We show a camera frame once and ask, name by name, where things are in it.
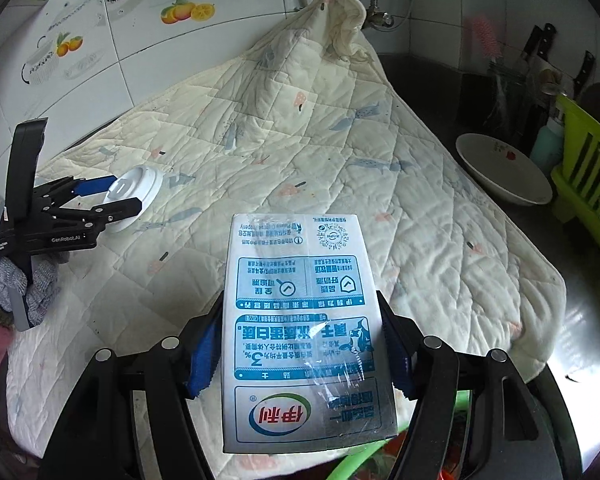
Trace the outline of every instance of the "white plastic lid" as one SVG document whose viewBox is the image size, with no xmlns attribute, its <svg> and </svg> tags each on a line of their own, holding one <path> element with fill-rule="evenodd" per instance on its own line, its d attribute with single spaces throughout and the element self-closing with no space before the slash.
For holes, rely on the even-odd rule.
<svg viewBox="0 0 600 480">
<path fill-rule="evenodd" d="M 106 230 L 116 233 L 135 222 L 155 200 L 160 191 L 163 177 L 164 173 L 160 170 L 148 166 L 136 166 L 111 184 L 103 203 L 117 202 L 126 198 L 139 198 L 142 201 L 142 210 L 139 215 L 107 224 Z"/>
<path fill-rule="evenodd" d="M 557 119 L 549 117 L 549 120 L 546 121 L 546 125 L 557 136 L 564 136 L 564 124 L 560 123 L 560 121 L 558 121 Z"/>
</svg>

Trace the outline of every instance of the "green dish rack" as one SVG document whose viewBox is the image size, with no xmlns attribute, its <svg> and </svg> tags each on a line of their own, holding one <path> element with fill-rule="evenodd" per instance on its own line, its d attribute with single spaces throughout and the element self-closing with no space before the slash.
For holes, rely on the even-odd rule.
<svg viewBox="0 0 600 480">
<path fill-rule="evenodd" d="M 558 190 L 554 214 L 566 222 L 577 216 L 600 246 L 600 123 L 565 96 L 564 158 L 551 173 Z"/>
</svg>

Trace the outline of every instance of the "quilted blanket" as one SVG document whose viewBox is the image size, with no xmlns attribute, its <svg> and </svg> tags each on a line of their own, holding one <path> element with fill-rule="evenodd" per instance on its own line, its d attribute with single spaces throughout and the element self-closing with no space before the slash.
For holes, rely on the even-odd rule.
<svg viewBox="0 0 600 480">
<path fill-rule="evenodd" d="M 72 255 L 43 325 L 17 335 L 8 416 L 25 449 L 43 455 L 97 349 L 145 351 L 210 308 L 235 213 L 358 215 L 376 287 L 397 314 L 458 351 L 506 349 L 525 380 L 540 372 L 564 282 L 391 88 L 360 32 L 364 17 L 357 0 L 316 0 L 38 172 L 93 178 L 148 164 L 167 176 L 131 227 Z M 217 477 L 287 474 L 345 452 L 223 454 L 219 381 L 190 402 Z M 135 400 L 152 479 L 145 404 Z M 403 424 L 413 406 L 398 392 L 396 405 Z"/>
</svg>

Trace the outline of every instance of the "milk carton box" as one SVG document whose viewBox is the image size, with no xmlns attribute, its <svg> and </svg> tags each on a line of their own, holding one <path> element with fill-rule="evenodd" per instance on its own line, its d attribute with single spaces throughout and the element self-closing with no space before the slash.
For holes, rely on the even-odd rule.
<svg viewBox="0 0 600 480">
<path fill-rule="evenodd" d="M 235 215 L 223 323 L 224 452 L 319 451 L 397 433 L 355 215 Z"/>
</svg>

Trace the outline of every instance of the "gray knitted glove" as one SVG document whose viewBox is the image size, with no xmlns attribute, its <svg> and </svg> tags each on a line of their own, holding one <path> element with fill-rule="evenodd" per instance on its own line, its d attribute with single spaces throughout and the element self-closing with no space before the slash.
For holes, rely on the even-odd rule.
<svg viewBox="0 0 600 480">
<path fill-rule="evenodd" d="M 8 258 L 0 258 L 0 307 L 12 312 L 8 290 L 14 288 L 23 296 L 26 292 L 28 319 L 39 325 L 49 305 L 60 292 L 57 286 L 58 264 L 68 262 L 68 253 L 41 254 L 32 257 L 33 283 L 26 286 L 26 276 Z"/>
</svg>

